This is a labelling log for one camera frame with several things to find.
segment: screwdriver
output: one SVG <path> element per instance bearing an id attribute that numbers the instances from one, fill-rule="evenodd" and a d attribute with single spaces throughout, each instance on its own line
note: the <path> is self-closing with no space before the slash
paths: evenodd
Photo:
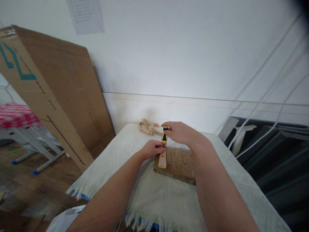
<path id="1" fill-rule="evenodd" d="M 168 130 L 168 126 L 164 126 L 163 127 L 163 137 L 162 137 L 162 143 L 164 146 L 166 146 L 166 143 L 167 143 L 167 136 L 166 134 L 164 134 L 164 131 Z"/>

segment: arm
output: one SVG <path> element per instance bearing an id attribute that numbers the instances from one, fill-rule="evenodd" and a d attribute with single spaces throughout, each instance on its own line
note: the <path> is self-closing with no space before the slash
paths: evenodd
<path id="1" fill-rule="evenodd" d="M 259 231 L 211 142 L 182 122 L 165 122 L 165 134 L 192 150 L 193 171 L 208 231 Z"/>
<path id="2" fill-rule="evenodd" d="M 166 148 L 161 146 L 161 142 L 149 140 L 102 186 L 67 232 L 114 231 L 126 209 L 140 166 L 146 159 L 164 152 Z"/>

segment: left hand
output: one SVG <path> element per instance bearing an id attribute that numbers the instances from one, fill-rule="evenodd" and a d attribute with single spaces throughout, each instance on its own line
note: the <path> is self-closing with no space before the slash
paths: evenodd
<path id="1" fill-rule="evenodd" d="M 139 151 L 139 153 L 142 154 L 146 160 L 157 154 L 161 154 L 164 151 L 166 151 L 166 146 L 163 147 L 163 143 L 158 140 L 149 140 Z"/>

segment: hand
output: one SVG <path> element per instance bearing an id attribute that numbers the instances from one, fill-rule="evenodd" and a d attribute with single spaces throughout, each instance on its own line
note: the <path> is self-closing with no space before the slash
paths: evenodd
<path id="1" fill-rule="evenodd" d="M 165 122 L 161 126 L 168 126 L 169 129 L 164 133 L 177 143 L 182 143 L 187 146 L 191 146 L 200 140 L 206 138 L 200 132 L 196 131 L 192 127 L 184 124 L 183 122 Z"/>
<path id="2" fill-rule="evenodd" d="M 163 146 L 158 140 L 149 140 L 143 148 L 139 151 L 139 153 L 144 157 L 144 159 L 149 159 L 154 157 L 157 154 L 161 154 L 166 150 L 166 146 Z"/>

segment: white towel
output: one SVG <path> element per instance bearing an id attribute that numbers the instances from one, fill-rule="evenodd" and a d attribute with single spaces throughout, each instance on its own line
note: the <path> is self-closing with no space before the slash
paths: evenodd
<path id="1" fill-rule="evenodd" d="M 203 135 L 214 145 L 260 231 L 291 231 L 219 137 L 213 134 Z M 137 124 L 127 124 L 67 193 L 75 190 L 73 195 L 77 193 L 77 199 L 80 199 L 82 194 L 91 199 L 150 139 L 160 141 L 161 137 L 148 136 L 138 130 Z M 170 147 L 189 149 L 170 138 L 167 143 Z M 134 227 L 137 226 L 138 231 L 144 228 L 149 231 L 154 222 L 159 224 L 160 232 L 207 231 L 196 187 L 155 173 L 153 167 L 154 158 L 145 161 L 140 168 L 126 210 L 127 225 L 134 221 Z"/>

